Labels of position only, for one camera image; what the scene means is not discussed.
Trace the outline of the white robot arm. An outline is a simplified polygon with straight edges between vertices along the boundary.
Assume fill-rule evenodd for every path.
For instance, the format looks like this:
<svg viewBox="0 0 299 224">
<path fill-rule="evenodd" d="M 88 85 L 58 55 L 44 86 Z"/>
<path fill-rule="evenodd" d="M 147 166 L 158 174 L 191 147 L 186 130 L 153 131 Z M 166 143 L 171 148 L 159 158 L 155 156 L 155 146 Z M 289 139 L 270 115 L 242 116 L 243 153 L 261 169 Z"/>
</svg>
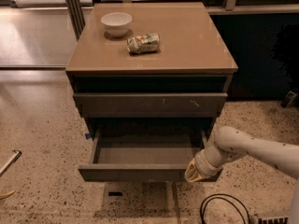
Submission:
<svg viewBox="0 0 299 224">
<path fill-rule="evenodd" d="M 185 171 L 188 182 L 214 176 L 225 163 L 249 155 L 296 180 L 288 224 L 299 224 L 299 146 L 255 138 L 231 126 L 220 127 L 214 142 L 197 152 Z"/>
</svg>

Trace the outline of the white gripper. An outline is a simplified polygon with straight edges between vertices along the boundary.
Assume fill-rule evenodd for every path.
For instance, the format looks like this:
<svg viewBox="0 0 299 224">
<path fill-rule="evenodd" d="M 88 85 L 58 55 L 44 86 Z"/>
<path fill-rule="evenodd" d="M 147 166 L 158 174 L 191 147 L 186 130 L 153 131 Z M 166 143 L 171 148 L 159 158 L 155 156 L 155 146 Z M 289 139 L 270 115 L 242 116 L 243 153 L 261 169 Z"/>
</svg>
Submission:
<svg viewBox="0 0 299 224">
<path fill-rule="evenodd" d="M 188 167 L 185 171 L 185 179 L 189 183 L 204 181 L 207 178 L 210 178 L 216 175 L 222 166 L 215 167 L 212 165 L 205 155 L 205 151 L 201 150 L 194 156 L 194 160 L 191 160 L 188 164 Z"/>
</svg>

